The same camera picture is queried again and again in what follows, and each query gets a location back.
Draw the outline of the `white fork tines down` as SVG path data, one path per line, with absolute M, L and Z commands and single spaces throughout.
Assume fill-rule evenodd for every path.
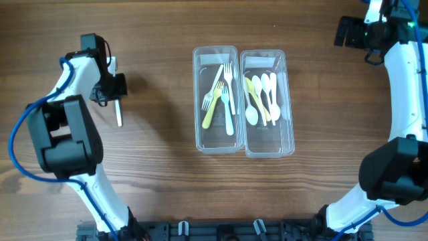
M 206 95 L 204 95 L 203 103 L 202 103 L 202 107 L 201 107 L 201 109 L 204 111 L 208 111 L 209 107 L 211 106 L 211 103 L 213 100 L 213 92 L 214 92 L 215 86 L 217 85 L 217 83 L 219 81 L 219 78 L 220 78 L 220 75 L 223 71 L 223 68 L 224 68 L 224 65 L 221 64 L 217 73 L 216 73 L 216 76 L 214 78 L 214 81 L 213 81 L 213 84 L 212 84 L 210 91 L 208 91 L 208 93 L 206 93 Z

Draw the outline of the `white flat-handle spoon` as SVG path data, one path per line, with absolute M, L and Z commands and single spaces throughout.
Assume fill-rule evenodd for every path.
M 262 74 L 261 75 L 261 83 L 262 83 L 262 88 L 263 91 L 265 92 L 266 96 L 267 96 L 267 103 L 268 103 L 268 107 L 269 107 L 269 112 L 270 112 L 270 116 L 271 116 L 271 121 L 273 126 L 276 125 L 276 122 L 274 120 L 274 110 L 272 108 L 272 101 L 270 98 L 270 92 L 271 92 L 271 84 L 270 84 L 270 78 L 268 77 L 267 74 Z

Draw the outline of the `yellow fork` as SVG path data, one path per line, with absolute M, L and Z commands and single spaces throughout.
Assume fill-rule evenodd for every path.
M 217 103 L 218 98 L 221 96 L 223 86 L 224 86 L 223 82 L 218 82 L 217 85 L 215 86 L 215 89 L 213 91 L 213 99 L 212 99 L 211 105 L 207 111 L 207 114 L 205 115 L 205 118 L 203 119 L 202 127 L 204 129 L 208 129 L 210 127 L 211 120 L 213 117 L 213 113 L 215 110 L 215 105 Z

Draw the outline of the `light blue fork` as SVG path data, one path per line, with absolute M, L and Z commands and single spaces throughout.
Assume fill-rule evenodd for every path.
M 226 128 L 226 133 L 229 136 L 232 136 L 234 134 L 234 129 L 233 129 L 233 121 L 231 118 L 231 110 L 230 110 L 230 106 L 229 106 L 229 92 L 228 92 L 228 88 L 225 86 L 222 89 L 222 93 L 221 93 L 221 101 L 224 104 L 224 108 L 225 108 L 225 128 Z

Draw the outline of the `yellow spoon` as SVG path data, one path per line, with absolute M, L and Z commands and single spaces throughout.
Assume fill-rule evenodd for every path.
M 247 77 L 246 77 L 246 80 L 247 80 L 247 87 L 248 87 L 249 94 L 253 96 L 253 99 L 255 100 L 255 103 L 258 104 L 258 97 L 257 97 L 257 95 L 256 95 L 256 93 L 254 91 L 253 83 Z M 266 109 L 266 107 L 264 105 L 263 105 L 263 107 L 264 107 L 264 111 L 265 111 L 265 117 L 266 117 L 266 120 L 268 122 L 268 121 L 271 120 L 270 114 L 269 114 L 268 110 Z

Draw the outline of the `clear white fork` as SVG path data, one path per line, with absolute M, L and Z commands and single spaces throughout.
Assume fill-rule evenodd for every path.
M 233 71 L 232 71 L 232 67 L 231 67 L 231 62 L 224 65 L 223 76 L 224 76 L 224 79 L 227 83 L 227 87 L 228 87 L 228 91 L 229 91 L 231 113 L 232 113 L 232 115 L 235 115 L 235 101 L 234 101 L 234 97 L 233 97 L 233 88 L 232 88 Z

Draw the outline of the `white spoon slim handle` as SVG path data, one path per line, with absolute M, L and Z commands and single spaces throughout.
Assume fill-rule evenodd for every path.
M 258 113 L 256 109 L 251 105 L 251 101 L 249 98 L 249 91 L 247 87 L 246 77 L 243 78 L 243 89 L 247 101 L 247 108 L 245 109 L 245 116 L 250 125 L 255 126 L 258 122 Z

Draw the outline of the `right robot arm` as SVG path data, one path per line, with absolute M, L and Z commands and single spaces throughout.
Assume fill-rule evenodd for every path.
M 378 54 L 387 69 L 391 131 L 360 164 L 358 183 L 312 218 L 310 235 L 339 240 L 390 209 L 427 199 L 427 24 L 419 2 L 370 0 L 365 18 L 344 16 L 334 43 Z

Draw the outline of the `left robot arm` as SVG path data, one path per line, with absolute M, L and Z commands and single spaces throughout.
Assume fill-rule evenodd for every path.
M 96 221 L 97 239 L 147 240 L 107 179 L 102 140 L 87 107 L 90 100 L 104 107 L 125 97 L 125 76 L 103 37 L 89 33 L 80 41 L 80 51 L 60 59 L 63 73 L 50 94 L 26 109 L 37 160 L 80 196 Z

